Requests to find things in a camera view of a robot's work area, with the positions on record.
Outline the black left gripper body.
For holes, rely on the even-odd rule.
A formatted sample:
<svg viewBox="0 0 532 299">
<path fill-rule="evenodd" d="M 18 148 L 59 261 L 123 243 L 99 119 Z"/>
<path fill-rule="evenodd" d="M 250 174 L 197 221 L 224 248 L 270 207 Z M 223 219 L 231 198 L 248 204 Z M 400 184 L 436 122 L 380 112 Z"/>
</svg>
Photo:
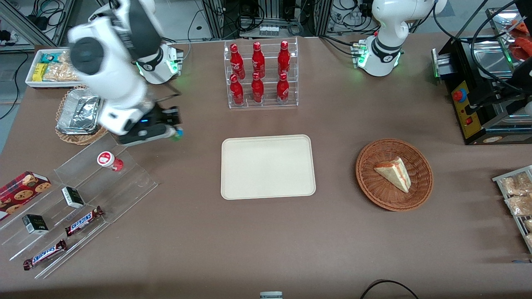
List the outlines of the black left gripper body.
<svg viewBox="0 0 532 299">
<path fill-rule="evenodd" d="M 505 88 L 505 100 L 531 101 L 532 89 L 532 59 L 528 58 L 515 68 L 510 79 L 505 82 L 511 86 Z"/>
</svg>

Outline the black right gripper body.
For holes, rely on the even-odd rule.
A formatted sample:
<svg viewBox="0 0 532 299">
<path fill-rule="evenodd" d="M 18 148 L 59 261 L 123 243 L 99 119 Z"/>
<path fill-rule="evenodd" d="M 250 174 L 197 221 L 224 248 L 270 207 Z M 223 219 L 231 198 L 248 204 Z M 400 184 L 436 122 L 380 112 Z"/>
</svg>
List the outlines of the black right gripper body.
<svg viewBox="0 0 532 299">
<path fill-rule="evenodd" d="M 165 138 L 168 125 L 160 123 L 160 115 L 161 109 L 150 110 L 132 126 L 127 134 L 120 135 L 118 142 L 124 146 L 134 146 Z"/>
</svg>

